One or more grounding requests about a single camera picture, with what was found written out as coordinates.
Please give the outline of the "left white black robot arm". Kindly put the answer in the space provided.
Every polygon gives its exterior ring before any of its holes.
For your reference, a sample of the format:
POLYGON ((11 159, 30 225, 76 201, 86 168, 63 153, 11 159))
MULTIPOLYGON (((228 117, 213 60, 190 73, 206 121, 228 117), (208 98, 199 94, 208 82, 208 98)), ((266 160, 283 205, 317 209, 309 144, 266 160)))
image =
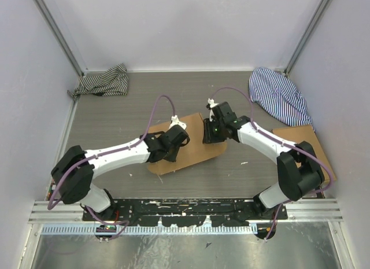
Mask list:
POLYGON ((188 133, 179 125, 166 132, 152 132, 117 146, 98 150, 83 150, 76 145, 67 150, 51 170, 56 184, 48 209, 59 202, 79 203, 93 211, 100 219, 114 218, 117 205, 106 189, 98 188, 93 180, 109 171, 133 164, 176 161, 179 149, 190 141, 188 133))

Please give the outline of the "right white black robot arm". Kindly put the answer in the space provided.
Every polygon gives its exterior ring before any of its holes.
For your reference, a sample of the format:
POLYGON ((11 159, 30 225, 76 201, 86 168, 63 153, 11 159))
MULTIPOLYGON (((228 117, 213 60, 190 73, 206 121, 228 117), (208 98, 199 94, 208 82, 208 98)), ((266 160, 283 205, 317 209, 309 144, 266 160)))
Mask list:
POLYGON ((209 118, 203 120, 204 144, 235 140, 258 150, 277 165, 277 183, 253 197, 253 209, 260 219, 268 219, 275 207, 297 201, 323 184, 325 177, 310 143, 286 141, 259 127, 247 116, 238 117, 229 103, 208 99, 209 118))

